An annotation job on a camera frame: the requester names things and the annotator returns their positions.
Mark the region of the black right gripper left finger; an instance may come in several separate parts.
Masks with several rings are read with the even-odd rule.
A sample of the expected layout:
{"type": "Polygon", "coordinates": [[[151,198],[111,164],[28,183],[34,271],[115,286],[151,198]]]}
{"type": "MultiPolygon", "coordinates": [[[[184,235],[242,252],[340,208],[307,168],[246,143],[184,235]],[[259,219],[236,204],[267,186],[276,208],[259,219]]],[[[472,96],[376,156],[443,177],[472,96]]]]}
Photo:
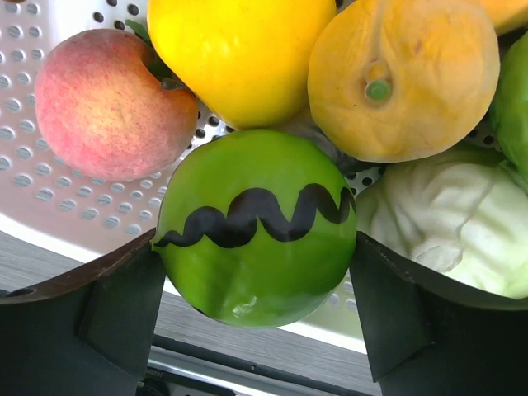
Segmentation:
{"type": "Polygon", "coordinates": [[[153,236],[1,294],[3,395],[135,394],[165,279],[153,236]]]}

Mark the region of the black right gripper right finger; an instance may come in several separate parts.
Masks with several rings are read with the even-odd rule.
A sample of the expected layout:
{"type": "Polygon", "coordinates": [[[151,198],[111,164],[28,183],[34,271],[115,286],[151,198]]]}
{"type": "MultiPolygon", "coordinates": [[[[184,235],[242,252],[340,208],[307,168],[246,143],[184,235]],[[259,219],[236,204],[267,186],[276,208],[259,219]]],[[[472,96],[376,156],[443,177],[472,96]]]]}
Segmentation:
{"type": "Polygon", "coordinates": [[[525,395],[527,301],[475,289],[358,233],[351,281],[384,395],[525,395]]]}

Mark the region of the green bell pepper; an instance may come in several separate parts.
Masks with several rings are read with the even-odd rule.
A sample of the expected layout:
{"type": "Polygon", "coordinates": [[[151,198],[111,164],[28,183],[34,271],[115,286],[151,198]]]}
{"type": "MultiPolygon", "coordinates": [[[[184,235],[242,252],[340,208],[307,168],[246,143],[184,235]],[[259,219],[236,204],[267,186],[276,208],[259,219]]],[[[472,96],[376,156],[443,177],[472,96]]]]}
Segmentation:
{"type": "Polygon", "coordinates": [[[337,288],[356,205],[315,144],[239,131],[193,150],[168,183],[152,241],[193,308],[240,328],[299,321],[337,288]]]}

